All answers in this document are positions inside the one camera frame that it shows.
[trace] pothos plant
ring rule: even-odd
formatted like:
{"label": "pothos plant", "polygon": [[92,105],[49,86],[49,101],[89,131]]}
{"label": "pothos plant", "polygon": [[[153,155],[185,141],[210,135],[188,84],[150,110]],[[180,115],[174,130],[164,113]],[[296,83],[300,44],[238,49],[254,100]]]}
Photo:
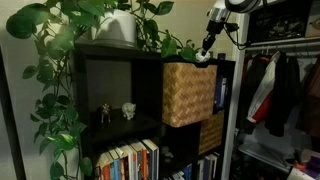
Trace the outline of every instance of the pothos plant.
{"label": "pothos plant", "polygon": [[139,49],[151,52],[161,52],[161,57],[166,58],[172,55],[180,55],[187,61],[195,61],[198,49],[191,40],[187,40],[185,45],[168,30],[159,29],[155,16],[169,14],[174,2],[162,1],[158,6],[152,4],[150,0],[119,0],[114,4],[118,9],[129,11],[136,19],[137,27],[137,46]]}
{"label": "pothos plant", "polygon": [[[34,134],[34,142],[41,138],[40,154],[49,146],[54,147],[54,162],[50,168],[51,179],[78,179],[79,169],[90,176],[92,161],[81,157],[80,134],[86,128],[78,118],[76,102],[72,96],[71,52],[75,41],[91,27],[97,27],[98,17],[104,16],[106,7],[129,10],[136,17],[140,49],[161,50],[162,57],[179,53],[186,60],[193,61],[194,44],[181,41],[169,31],[160,31],[154,16],[168,14],[173,2],[161,2],[158,7],[148,0],[138,0],[139,6],[133,9],[132,2],[117,0],[47,0],[45,3],[29,4],[9,17],[6,29],[19,39],[34,37],[39,54],[35,65],[25,68],[22,78],[35,78],[43,85],[43,94],[35,102],[35,112],[30,119],[39,124]],[[163,41],[159,33],[165,34]],[[78,150],[79,161],[76,174],[68,172],[67,151]],[[58,161],[63,156],[61,165]]]}

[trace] woven basket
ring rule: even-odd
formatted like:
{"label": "woven basket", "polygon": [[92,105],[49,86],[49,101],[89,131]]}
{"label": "woven basket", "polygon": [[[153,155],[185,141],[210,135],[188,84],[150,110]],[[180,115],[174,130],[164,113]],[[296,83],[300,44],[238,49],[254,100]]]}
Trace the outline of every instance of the woven basket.
{"label": "woven basket", "polygon": [[191,63],[165,63],[163,122],[181,127],[209,119],[214,105],[217,66],[197,68]]}
{"label": "woven basket", "polygon": [[199,155],[221,145],[224,111],[201,122]]}

